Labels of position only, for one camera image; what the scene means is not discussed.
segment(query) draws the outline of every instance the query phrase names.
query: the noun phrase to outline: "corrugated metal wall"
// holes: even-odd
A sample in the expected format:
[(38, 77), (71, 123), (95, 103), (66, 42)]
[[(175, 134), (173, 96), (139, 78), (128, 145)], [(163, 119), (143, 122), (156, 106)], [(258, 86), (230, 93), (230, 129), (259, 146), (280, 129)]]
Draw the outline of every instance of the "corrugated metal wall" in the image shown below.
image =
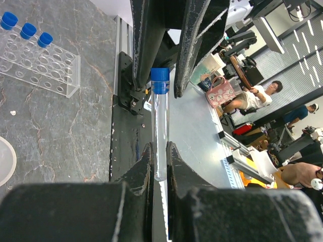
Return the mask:
[(323, 50), (320, 50), (323, 47), (323, 14), (283, 38), (282, 44), (285, 54), (267, 49), (254, 59), (264, 77), (264, 87), (279, 80), (283, 83), (283, 90), (273, 94), (273, 102), (256, 113), (242, 116), (237, 112), (232, 115), (235, 124), (254, 122), (319, 88), (320, 80), (323, 82), (322, 63), (318, 59), (323, 57)]

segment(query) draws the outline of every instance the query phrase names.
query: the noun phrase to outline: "bag handle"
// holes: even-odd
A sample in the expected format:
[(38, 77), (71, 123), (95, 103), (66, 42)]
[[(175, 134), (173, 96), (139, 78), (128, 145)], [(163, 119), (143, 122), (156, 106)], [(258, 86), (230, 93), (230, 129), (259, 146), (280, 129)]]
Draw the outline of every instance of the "bag handle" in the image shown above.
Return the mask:
[(210, 87), (210, 89), (209, 89), (209, 91), (211, 91), (212, 90), (212, 88), (213, 88), (213, 84), (216, 82), (216, 80), (217, 79), (219, 79), (219, 78), (222, 78), (223, 79), (223, 83), (221, 83), (220, 85), (223, 85), (225, 82), (226, 82), (226, 78), (224, 77), (224, 76), (217, 76), (217, 77), (215, 77), (214, 79), (213, 79), (213, 81), (212, 81), (212, 85), (211, 85), (211, 87)]

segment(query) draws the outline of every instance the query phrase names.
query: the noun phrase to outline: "man in white shirt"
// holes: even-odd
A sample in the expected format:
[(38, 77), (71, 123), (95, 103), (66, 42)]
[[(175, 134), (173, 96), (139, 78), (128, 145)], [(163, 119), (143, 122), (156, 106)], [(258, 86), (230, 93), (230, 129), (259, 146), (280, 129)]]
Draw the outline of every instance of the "man in white shirt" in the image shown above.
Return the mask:
[(282, 88), (283, 85), (280, 81), (273, 81), (266, 90), (262, 86), (254, 86), (250, 90), (244, 88), (243, 92), (232, 100), (223, 112), (229, 113), (235, 108), (248, 110), (252, 107), (265, 107), (273, 101), (271, 95), (280, 92)]

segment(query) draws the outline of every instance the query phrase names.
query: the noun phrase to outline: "blue shirt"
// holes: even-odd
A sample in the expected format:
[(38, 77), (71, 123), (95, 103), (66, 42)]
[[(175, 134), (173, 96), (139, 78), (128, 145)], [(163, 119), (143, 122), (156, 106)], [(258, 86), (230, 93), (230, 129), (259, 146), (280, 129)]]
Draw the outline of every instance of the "blue shirt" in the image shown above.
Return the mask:
[(291, 121), (294, 121), (295, 119), (299, 118), (300, 120), (302, 120), (303, 118), (307, 117), (308, 115), (308, 110), (307, 107), (305, 105), (295, 109), (294, 111), (289, 112), (288, 114), (286, 114), (283, 119), (285, 121), (285, 123), (290, 123)]

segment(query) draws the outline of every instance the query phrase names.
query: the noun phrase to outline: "person's arm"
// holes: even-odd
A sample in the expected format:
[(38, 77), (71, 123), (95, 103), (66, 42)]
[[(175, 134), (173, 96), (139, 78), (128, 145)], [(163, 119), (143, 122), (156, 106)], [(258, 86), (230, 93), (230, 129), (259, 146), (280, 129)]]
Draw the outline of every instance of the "person's arm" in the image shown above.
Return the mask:
[(255, 87), (251, 87), (250, 92), (252, 92), (257, 98), (259, 98), (262, 103), (266, 102), (265, 96), (262, 95)]
[(298, 121), (300, 121), (300, 119), (297, 117), (296, 119), (294, 119), (288, 124), (288, 127), (290, 128), (293, 124), (297, 123)]
[(301, 183), (303, 186), (310, 188), (311, 181), (316, 177), (316, 171), (320, 167), (307, 163), (288, 164), (283, 167), (282, 180), (289, 185)]

